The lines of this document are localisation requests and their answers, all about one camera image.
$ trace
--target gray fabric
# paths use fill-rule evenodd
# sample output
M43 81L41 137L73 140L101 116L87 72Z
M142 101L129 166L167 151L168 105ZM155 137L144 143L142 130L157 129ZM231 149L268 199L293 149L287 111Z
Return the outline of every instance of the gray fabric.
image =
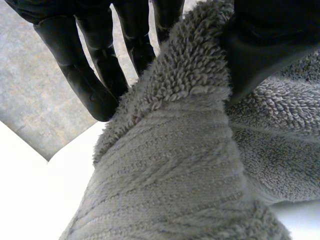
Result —
M319 51L227 111L253 194L265 204L320 199Z
M226 112L230 75L217 36L232 12L201 2L172 29L100 136L61 240L290 239L255 198L317 197L316 89L298 82L291 95L294 82L270 78ZM305 171L306 158L315 169Z

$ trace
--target ribbed fabric texture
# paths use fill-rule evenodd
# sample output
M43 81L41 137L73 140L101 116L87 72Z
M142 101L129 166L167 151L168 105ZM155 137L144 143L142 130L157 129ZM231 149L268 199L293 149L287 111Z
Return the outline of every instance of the ribbed fabric texture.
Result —
M251 199L217 97L186 97L130 129L101 158L61 239L289 239Z
M224 100L217 36L233 11L201 2L124 96L100 136L95 171L61 240L287 240L251 197Z

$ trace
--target finger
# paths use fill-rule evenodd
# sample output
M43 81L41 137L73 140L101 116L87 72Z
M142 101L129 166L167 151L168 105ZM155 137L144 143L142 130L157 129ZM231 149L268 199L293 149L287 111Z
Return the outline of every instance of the finger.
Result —
M136 73L141 76L155 58L148 35L148 0L117 1L113 5L120 19L126 49Z
M98 80L86 59L73 16L56 16L34 25L75 94L91 115L106 122L118 106L114 96Z
M118 99L128 91L128 84L113 45L111 9L105 6L75 16L100 80Z
M169 38L169 31L178 22L185 0L153 0L155 30L159 45Z

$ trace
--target folded towel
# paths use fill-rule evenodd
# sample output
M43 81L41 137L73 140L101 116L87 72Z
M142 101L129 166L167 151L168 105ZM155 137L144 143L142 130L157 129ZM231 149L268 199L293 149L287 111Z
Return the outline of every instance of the folded towel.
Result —
M174 26L100 136L61 240L290 239L260 200L317 198L317 87L274 76L225 111L218 36L232 13L200 2Z

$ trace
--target gray towel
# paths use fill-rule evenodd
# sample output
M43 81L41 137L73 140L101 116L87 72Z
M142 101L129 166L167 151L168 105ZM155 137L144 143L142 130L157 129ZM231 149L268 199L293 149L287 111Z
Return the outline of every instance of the gray towel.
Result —
M305 100L284 104L291 115L283 115L279 101L293 96L281 91L295 88L271 78L225 111L230 75L217 36L232 12L230 2L200 2L174 26L100 136L94 173L61 240L290 239L256 198L298 200L301 191L317 197L313 169L283 162L314 149L319 105L306 115L315 116L310 124L299 128L305 105L317 100L307 100L299 85L294 97ZM315 94L312 86L306 90ZM297 189L300 182L307 188Z
M268 205L320 199L319 70L316 51L227 111L249 187Z

